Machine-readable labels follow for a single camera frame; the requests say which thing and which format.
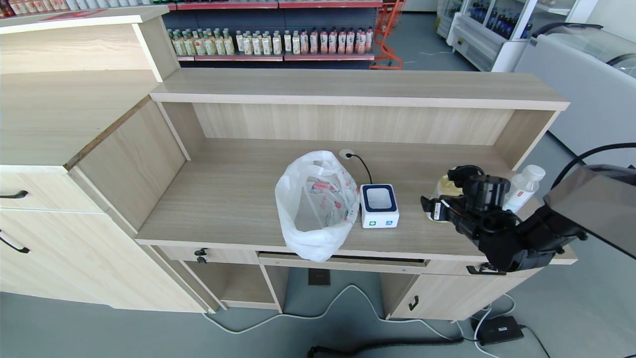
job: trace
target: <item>white plastic bag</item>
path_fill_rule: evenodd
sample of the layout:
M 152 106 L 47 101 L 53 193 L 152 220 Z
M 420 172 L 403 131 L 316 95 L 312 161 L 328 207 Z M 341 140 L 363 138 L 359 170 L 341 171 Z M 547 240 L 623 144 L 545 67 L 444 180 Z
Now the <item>white plastic bag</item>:
M 276 184 L 275 196 L 287 247 L 317 262 L 342 246 L 360 205 L 356 182 L 326 150 L 291 163 Z

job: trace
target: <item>black drawer handle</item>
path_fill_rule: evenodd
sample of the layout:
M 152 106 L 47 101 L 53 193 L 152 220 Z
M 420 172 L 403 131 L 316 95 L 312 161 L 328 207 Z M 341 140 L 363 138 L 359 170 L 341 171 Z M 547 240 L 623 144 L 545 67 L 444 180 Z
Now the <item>black drawer handle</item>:
M 16 250 L 17 252 L 20 252 L 21 254 L 28 254 L 28 253 L 29 253 L 29 251 L 31 251 L 28 247 L 17 248 L 17 247 L 15 247 L 15 246 L 11 245 L 11 243 L 9 243 L 8 241 L 6 241 L 5 239 L 3 239 L 1 236 L 0 236 L 0 240 L 1 240 L 3 243 L 5 243 L 5 244 L 9 245 L 12 249 Z
M 207 255 L 207 252 L 205 251 L 205 248 L 202 248 L 201 250 L 195 251 L 195 256 L 197 257 L 197 262 L 200 263 L 200 264 L 207 264 L 207 260 L 204 257 L 205 255 Z
M 476 269 L 474 266 L 466 266 L 468 273 L 471 275 L 481 275 L 481 276 L 506 276 L 506 273 L 503 271 L 497 271 L 491 264 L 485 263 L 479 266 L 479 269 Z
M 412 311 L 412 310 L 415 308 L 415 306 L 417 306 L 417 304 L 418 304 L 419 302 L 420 302 L 420 296 L 415 295 L 415 303 L 409 303 L 409 304 L 408 304 L 408 309 L 409 309 L 409 311 Z
M 22 199 L 23 197 L 27 196 L 29 192 L 27 192 L 26 190 L 20 190 L 19 192 L 15 193 L 14 195 L 0 195 L 0 198 L 2 199 Z

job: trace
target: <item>freezer lid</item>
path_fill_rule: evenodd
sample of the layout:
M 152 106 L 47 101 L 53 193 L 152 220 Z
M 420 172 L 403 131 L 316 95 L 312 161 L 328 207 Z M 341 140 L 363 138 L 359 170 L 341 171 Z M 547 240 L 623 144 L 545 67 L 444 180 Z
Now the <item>freezer lid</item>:
M 636 78 L 636 43 L 603 30 L 601 25 L 559 22 L 540 28 L 532 37 L 540 35 L 549 36 Z

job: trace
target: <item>power adapter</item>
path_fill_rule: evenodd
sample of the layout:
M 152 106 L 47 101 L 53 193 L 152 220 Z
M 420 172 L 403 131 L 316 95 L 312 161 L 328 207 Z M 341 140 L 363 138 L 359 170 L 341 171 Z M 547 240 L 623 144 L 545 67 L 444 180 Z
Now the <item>power adapter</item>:
M 473 321 L 473 330 L 477 328 L 478 324 L 478 321 Z M 512 316 L 485 320 L 477 332 L 477 340 L 483 346 L 516 341 L 522 338 L 521 327 Z

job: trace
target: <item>floor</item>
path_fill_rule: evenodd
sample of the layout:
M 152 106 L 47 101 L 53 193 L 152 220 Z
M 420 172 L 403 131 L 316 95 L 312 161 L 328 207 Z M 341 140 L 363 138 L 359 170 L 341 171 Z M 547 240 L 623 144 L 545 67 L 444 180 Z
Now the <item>floor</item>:
M 387 39 L 396 55 L 403 61 L 403 69 L 430 71 L 477 71 L 459 53 L 437 35 L 436 15 L 432 13 L 402 13 L 399 25 Z
M 404 14 L 392 46 L 404 69 L 474 70 L 459 54 L 420 55 L 447 51 L 432 29 L 430 15 Z M 421 41 L 398 41 L 399 33 L 419 35 Z M 549 135 L 523 166 L 538 164 L 546 171 L 539 195 L 571 156 Z M 510 292 L 516 299 L 515 318 L 534 329 L 552 358 L 621 358 L 636 354 L 636 261 L 599 240 L 572 244 L 579 262 L 548 267 Z M 330 287 L 307 286 L 307 270 L 291 272 L 286 313 L 318 315 L 348 284 L 369 295 L 382 311 L 379 277 L 373 273 L 333 271 Z M 495 302 L 496 311 L 509 302 Z M 274 315 L 273 311 L 232 308 L 213 316 L 230 329 L 243 329 Z M 441 333 L 456 337 L 455 325 L 429 321 Z M 467 334 L 469 322 L 461 322 Z M 367 300 L 348 289 L 329 313 L 317 320 L 279 318 L 241 335 L 220 330 L 199 314 L 114 310 L 107 306 L 0 294 L 0 357 L 304 357 L 314 345 L 352 349 L 377 340 L 431 338 L 420 323 L 379 322 Z M 526 338 L 487 347 L 501 358 L 544 358 L 538 342 Z M 486 357 L 472 343 L 454 347 L 398 347 L 359 355 L 374 357 Z M 316 357 L 327 357 L 318 354 Z

